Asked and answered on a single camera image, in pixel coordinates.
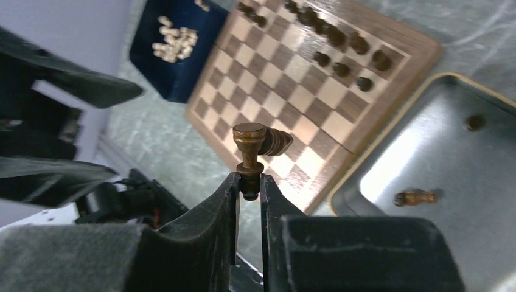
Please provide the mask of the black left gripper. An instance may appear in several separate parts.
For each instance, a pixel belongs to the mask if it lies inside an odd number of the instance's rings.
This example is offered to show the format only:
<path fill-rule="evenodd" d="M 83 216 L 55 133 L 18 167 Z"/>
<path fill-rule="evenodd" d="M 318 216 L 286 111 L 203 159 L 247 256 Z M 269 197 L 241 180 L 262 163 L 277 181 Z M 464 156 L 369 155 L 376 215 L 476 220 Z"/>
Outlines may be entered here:
<path fill-rule="evenodd" d="M 36 91 L 33 85 L 40 80 L 100 109 L 134 99 L 143 89 L 61 58 L 1 28 L 1 198 L 61 207 L 91 193 L 117 172 L 104 165 L 71 161 L 77 155 L 82 111 Z"/>

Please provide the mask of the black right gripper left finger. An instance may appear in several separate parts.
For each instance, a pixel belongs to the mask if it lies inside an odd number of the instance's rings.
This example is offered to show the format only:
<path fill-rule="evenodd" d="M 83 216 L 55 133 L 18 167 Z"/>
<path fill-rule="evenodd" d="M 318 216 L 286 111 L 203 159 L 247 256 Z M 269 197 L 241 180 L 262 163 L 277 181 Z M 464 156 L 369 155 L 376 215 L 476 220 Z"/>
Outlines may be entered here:
<path fill-rule="evenodd" d="M 155 231 L 143 224 L 25 224 L 1 232 L 2 291 L 228 291 L 235 261 L 231 173 Z"/>

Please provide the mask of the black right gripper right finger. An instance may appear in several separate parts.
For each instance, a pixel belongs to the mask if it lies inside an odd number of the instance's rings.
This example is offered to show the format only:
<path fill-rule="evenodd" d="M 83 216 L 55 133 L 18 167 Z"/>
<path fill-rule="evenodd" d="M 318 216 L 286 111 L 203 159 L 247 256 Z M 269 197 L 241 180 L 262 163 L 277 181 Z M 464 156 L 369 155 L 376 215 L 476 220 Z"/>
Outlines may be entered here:
<path fill-rule="evenodd" d="M 308 216 L 260 179 L 265 291 L 464 291 L 429 220 Z"/>

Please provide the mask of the dark chess piece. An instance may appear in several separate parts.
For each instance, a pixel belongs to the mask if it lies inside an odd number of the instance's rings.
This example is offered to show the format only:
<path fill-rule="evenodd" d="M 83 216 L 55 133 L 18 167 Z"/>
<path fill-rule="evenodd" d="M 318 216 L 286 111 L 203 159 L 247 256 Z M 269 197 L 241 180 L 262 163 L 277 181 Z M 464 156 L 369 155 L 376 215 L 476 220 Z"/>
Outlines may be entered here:
<path fill-rule="evenodd" d="M 334 26 L 330 23 L 325 23 L 322 26 L 322 29 L 331 46 L 340 47 L 345 43 L 346 36 L 342 31 L 339 30 L 337 26 Z"/>
<path fill-rule="evenodd" d="M 275 128 L 265 127 L 265 139 L 258 152 L 260 156 L 280 156 L 293 143 L 290 133 Z"/>
<path fill-rule="evenodd" d="M 247 4 L 244 4 L 242 2 L 239 2 L 237 5 L 238 11 L 244 13 L 245 15 L 249 15 L 250 13 L 254 13 L 254 9 Z"/>
<path fill-rule="evenodd" d="M 257 157 L 265 140 L 265 126 L 259 123 L 241 123 L 233 127 L 233 140 L 242 154 L 236 167 L 240 176 L 239 188 L 247 201 L 254 201 L 260 192 L 260 176 L 264 170 Z"/>
<path fill-rule="evenodd" d="M 357 79 L 356 84 L 357 84 L 357 87 L 359 88 L 359 90 L 363 91 L 363 92 L 370 91 L 374 85 L 373 81 L 367 77 L 359 77 Z"/>
<path fill-rule="evenodd" d="M 378 71 L 387 71 L 392 66 L 392 58 L 382 50 L 372 54 L 372 65 Z"/>
<path fill-rule="evenodd" d="M 344 63 L 334 63 L 332 69 L 336 76 L 338 77 L 346 77 L 350 74 L 350 67 Z"/>
<path fill-rule="evenodd" d="M 261 15 L 253 15 L 251 19 L 261 28 L 264 28 L 267 24 L 267 20 Z"/>
<path fill-rule="evenodd" d="M 306 26 L 315 26 L 318 23 L 318 14 L 309 6 L 303 6 L 297 12 L 298 21 Z"/>
<path fill-rule="evenodd" d="M 349 46 L 358 55 L 365 55 L 369 51 L 369 43 L 358 32 L 352 32 L 349 37 Z"/>

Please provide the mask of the dark chess piece eleventh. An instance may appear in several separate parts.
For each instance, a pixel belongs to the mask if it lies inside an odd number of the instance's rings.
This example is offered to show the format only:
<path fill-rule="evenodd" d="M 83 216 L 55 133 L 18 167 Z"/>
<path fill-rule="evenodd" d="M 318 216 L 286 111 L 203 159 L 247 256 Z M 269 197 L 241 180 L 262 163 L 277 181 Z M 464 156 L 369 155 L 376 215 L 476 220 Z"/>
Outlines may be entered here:
<path fill-rule="evenodd" d="M 313 60 L 322 68 L 326 67 L 330 61 L 331 61 L 331 58 L 325 54 L 325 53 L 322 53 L 320 51 L 317 51 L 314 53 L 313 55 Z"/>

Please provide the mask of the dark chess piece twelfth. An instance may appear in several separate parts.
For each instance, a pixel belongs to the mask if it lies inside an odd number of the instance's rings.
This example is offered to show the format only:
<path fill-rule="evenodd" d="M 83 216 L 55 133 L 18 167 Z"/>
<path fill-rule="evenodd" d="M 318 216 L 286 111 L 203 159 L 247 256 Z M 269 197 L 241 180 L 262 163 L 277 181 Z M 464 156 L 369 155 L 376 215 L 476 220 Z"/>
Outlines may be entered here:
<path fill-rule="evenodd" d="M 290 13 L 298 13 L 298 5 L 294 0 L 283 0 L 284 7 Z"/>

